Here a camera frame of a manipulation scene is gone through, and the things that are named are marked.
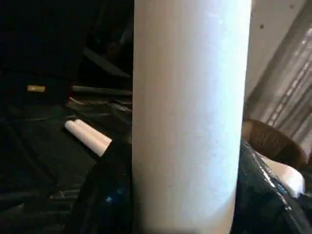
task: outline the yellow object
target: yellow object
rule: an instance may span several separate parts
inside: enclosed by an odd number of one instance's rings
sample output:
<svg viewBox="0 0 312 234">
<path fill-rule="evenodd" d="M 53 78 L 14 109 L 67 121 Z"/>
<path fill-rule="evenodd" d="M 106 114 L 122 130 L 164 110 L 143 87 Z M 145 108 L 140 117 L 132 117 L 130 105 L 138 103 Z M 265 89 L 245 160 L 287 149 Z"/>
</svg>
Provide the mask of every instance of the yellow object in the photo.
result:
<svg viewBox="0 0 312 234">
<path fill-rule="evenodd" d="M 28 85 L 27 86 L 28 92 L 39 92 L 43 93 L 45 91 L 45 86 L 38 86 L 38 85 Z"/>
</svg>

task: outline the white cylinder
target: white cylinder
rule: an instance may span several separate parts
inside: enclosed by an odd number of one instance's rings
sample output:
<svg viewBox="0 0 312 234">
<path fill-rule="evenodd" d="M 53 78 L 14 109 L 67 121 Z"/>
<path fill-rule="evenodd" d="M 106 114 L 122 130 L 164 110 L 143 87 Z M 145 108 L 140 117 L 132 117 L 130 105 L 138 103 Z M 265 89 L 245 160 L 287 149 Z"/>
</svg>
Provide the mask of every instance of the white cylinder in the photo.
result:
<svg viewBox="0 0 312 234">
<path fill-rule="evenodd" d="M 103 143 L 107 144 L 107 146 L 112 142 L 112 139 L 107 137 L 106 135 L 100 133 L 98 130 L 91 127 L 89 124 L 85 123 L 81 119 L 76 119 L 75 124 L 79 125 L 81 128 L 83 128 L 86 132 L 94 136 L 95 138 L 103 141 Z"/>
<path fill-rule="evenodd" d="M 104 154 L 108 147 L 105 142 L 95 138 L 87 131 L 85 131 L 81 126 L 71 120 L 65 123 L 65 128 L 100 157 Z"/>
<path fill-rule="evenodd" d="M 227 234 L 250 0 L 136 0 L 133 176 L 152 233 Z"/>
</svg>

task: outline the white object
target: white object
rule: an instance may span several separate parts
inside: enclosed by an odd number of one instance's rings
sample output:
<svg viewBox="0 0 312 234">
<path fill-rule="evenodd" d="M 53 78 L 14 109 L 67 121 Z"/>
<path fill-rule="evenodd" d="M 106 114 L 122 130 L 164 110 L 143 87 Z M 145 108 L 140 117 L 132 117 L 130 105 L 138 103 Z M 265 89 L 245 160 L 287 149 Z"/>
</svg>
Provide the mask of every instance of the white object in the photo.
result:
<svg viewBox="0 0 312 234">
<path fill-rule="evenodd" d="M 228 234 L 250 0 L 136 0 L 133 176 L 150 233 Z"/>
<path fill-rule="evenodd" d="M 86 132 L 88 132 L 89 134 L 91 134 L 95 138 L 105 142 L 107 146 L 112 142 L 112 139 L 110 139 L 106 135 L 100 133 L 98 130 L 94 129 L 89 124 L 83 122 L 81 119 L 76 119 L 75 124 L 82 127 Z"/>
<path fill-rule="evenodd" d="M 274 171 L 279 178 L 280 182 L 285 186 L 288 192 L 293 197 L 299 197 L 304 194 L 304 178 L 299 171 L 288 165 L 275 162 L 261 154 L 261 159 Z"/>
<path fill-rule="evenodd" d="M 89 134 L 85 129 L 71 120 L 65 123 L 65 128 L 100 157 L 104 154 L 108 147 L 106 142 L 103 142 L 102 140 Z"/>
</svg>

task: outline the white paper roll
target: white paper roll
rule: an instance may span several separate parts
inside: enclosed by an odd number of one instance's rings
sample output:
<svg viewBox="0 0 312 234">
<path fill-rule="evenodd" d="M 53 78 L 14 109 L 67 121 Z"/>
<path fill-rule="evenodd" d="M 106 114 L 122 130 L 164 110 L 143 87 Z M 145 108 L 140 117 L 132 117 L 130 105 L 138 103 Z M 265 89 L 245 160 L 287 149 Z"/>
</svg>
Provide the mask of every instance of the white paper roll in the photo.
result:
<svg viewBox="0 0 312 234">
<path fill-rule="evenodd" d="M 105 152 L 105 150 L 108 147 L 108 144 L 106 142 L 103 142 L 96 137 L 89 134 L 87 131 L 85 131 L 81 126 L 74 123 L 73 121 L 69 120 L 65 123 L 65 128 L 73 134 L 75 137 L 77 137 L 78 140 L 80 140 L 85 146 L 87 146 L 89 149 L 91 149 L 94 153 L 96 153 L 98 156 L 102 156 Z"/>
<path fill-rule="evenodd" d="M 228 234 L 250 0 L 136 0 L 133 176 L 149 233 Z"/>
<path fill-rule="evenodd" d="M 89 124 L 83 122 L 81 119 L 76 119 L 75 123 L 77 125 L 79 125 L 80 127 L 82 127 L 89 134 L 94 136 L 95 138 L 97 138 L 97 139 L 99 139 L 99 140 L 101 140 L 103 142 L 106 142 L 107 146 L 112 142 L 112 139 L 110 139 L 109 137 L 107 137 L 104 134 L 100 133 L 98 130 L 94 129 Z"/>
</svg>

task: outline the brown object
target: brown object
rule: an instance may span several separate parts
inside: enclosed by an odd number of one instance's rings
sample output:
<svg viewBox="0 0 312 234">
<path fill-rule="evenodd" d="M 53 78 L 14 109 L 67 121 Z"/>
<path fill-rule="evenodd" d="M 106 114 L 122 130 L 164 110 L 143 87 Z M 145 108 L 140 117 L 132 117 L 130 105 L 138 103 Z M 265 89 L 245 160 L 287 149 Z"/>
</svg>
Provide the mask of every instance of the brown object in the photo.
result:
<svg viewBox="0 0 312 234">
<path fill-rule="evenodd" d="M 244 121 L 242 138 L 262 155 L 295 169 L 309 162 L 309 156 L 291 138 L 258 120 Z"/>
</svg>

